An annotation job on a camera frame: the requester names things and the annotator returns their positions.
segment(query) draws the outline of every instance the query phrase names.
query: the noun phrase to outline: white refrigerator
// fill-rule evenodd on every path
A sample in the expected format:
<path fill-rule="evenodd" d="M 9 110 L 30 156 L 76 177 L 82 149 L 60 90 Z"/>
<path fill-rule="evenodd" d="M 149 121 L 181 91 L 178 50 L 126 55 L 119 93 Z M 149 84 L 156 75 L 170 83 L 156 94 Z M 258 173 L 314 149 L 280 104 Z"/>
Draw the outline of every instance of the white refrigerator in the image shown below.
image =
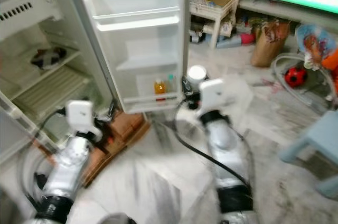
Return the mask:
<path fill-rule="evenodd" d="M 32 135 L 71 99 L 91 100 L 98 113 L 113 98 L 130 114 L 174 108 L 186 70 L 188 6 L 189 0 L 0 0 L 0 111 Z M 55 48 L 65 57 L 47 68 L 32 64 L 39 50 Z M 164 94 L 155 94 L 158 80 Z M 67 130 L 65 118 L 53 116 L 39 140 L 55 148 Z"/>

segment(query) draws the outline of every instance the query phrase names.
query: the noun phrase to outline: black cable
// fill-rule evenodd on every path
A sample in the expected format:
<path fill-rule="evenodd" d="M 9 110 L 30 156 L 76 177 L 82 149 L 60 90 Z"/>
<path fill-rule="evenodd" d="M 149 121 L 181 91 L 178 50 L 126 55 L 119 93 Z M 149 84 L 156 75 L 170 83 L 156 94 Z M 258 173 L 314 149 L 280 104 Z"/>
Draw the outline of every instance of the black cable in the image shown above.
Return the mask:
<path fill-rule="evenodd" d="M 24 165 L 26 163 L 26 159 L 29 153 L 29 149 L 33 145 L 33 141 L 37 139 L 39 136 L 40 131 L 43 129 L 47 121 L 57 113 L 58 111 L 53 112 L 52 114 L 48 115 L 48 117 L 41 123 L 39 128 L 37 129 L 36 133 L 34 134 L 32 140 L 26 145 L 26 147 L 22 150 L 20 156 L 19 156 L 19 164 L 18 164 L 18 169 L 17 169 L 17 177 L 19 180 L 19 186 L 26 196 L 26 198 L 29 200 L 29 202 L 32 204 L 32 206 L 35 208 L 36 211 L 39 210 L 40 204 L 36 202 L 36 200 L 31 196 L 29 191 L 26 189 L 26 186 L 24 184 L 24 178 L 23 178 L 23 172 L 24 172 Z"/>
<path fill-rule="evenodd" d="M 36 191 L 35 191 L 35 184 L 37 184 L 37 180 L 36 180 L 36 176 L 35 173 L 39 170 L 41 164 L 43 163 L 43 161 L 46 160 L 46 157 L 44 154 L 42 154 L 42 156 L 39 158 L 38 161 L 36 161 L 34 167 L 32 168 L 33 172 L 33 179 L 32 179 L 32 183 L 31 183 L 31 192 L 33 194 L 33 199 L 38 202 L 39 200 L 37 199 L 37 195 L 36 195 Z"/>
<path fill-rule="evenodd" d="M 236 171 L 232 170 L 231 168 L 229 168 L 228 166 L 224 165 L 223 163 L 220 163 L 219 161 L 215 160 L 213 157 L 211 157 L 210 155 L 207 155 L 203 152 L 201 152 L 200 150 L 198 150 L 197 148 L 193 147 L 192 145 L 188 144 L 187 142 L 185 142 L 179 135 L 178 129 L 177 129 L 177 115 L 180 111 L 180 107 L 184 104 L 185 100 L 182 100 L 179 105 L 176 107 L 175 110 L 175 115 L 174 115 L 174 134 L 177 138 L 177 140 L 185 147 L 187 147 L 188 149 L 190 149 L 191 151 L 194 151 L 195 153 L 201 155 L 202 157 L 206 158 L 207 160 L 211 161 L 212 163 L 216 164 L 217 166 L 223 168 L 224 170 L 228 171 L 230 174 L 232 174 L 234 177 L 236 177 L 239 181 L 241 181 L 249 190 L 251 190 L 251 186 L 250 184 L 245 180 L 245 178 L 243 176 L 241 176 L 240 174 L 238 174 Z"/>

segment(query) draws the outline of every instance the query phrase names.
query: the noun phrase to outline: light blue stool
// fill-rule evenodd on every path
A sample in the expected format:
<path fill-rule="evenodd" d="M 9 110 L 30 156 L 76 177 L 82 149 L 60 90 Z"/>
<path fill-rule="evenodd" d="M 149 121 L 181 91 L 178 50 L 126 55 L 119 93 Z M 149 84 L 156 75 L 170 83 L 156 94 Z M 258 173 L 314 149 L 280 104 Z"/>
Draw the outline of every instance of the light blue stool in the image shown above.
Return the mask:
<path fill-rule="evenodd" d="M 302 135 L 298 142 L 279 152 L 279 158 L 290 163 L 308 145 L 338 165 L 338 111 L 328 111 Z M 336 197 L 338 195 L 338 175 L 319 183 L 316 189 L 328 198 Z"/>

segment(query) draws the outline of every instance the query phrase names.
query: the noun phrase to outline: red and black ball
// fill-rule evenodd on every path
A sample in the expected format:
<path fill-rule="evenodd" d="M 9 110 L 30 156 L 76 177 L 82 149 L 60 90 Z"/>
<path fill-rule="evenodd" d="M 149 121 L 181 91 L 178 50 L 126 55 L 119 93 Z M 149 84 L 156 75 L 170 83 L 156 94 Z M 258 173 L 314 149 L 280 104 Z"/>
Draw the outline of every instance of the red and black ball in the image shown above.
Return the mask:
<path fill-rule="evenodd" d="M 286 71 L 284 79 L 290 87 L 298 87 L 305 83 L 307 79 L 307 71 L 304 68 L 291 67 Z"/>

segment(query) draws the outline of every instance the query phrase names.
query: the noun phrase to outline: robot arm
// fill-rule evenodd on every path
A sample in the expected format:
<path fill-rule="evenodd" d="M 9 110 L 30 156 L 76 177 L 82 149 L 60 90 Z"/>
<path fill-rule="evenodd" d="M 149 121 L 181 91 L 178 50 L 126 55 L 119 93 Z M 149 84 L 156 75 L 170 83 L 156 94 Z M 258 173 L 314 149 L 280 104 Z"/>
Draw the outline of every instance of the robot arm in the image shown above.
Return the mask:
<path fill-rule="evenodd" d="M 218 165 L 213 167 L 221 223 L 257 224 L 251 188 L 243 183 L 249 175 L 248 163 L 241 156 L 241 138 L 219 111 L 227 99 L 223 80 L 209 80 L 202 66 L 194 66 L 182 79 L 182 86 L 189 108 L 196 110 L 196 117 L 203 124 L 211 156 L 238 175 Z"/>
<path fill-rule="evenodd" d="M 41 207 L 29 223 L 66 223 L 88 163 L 90 142 L 101 140 L 102 132 L 95 127 L 91 102 L 70 101 L 66 116 L 73 135 L 65 149 L 55 156 L 56 164 L 44 186 Z"/>

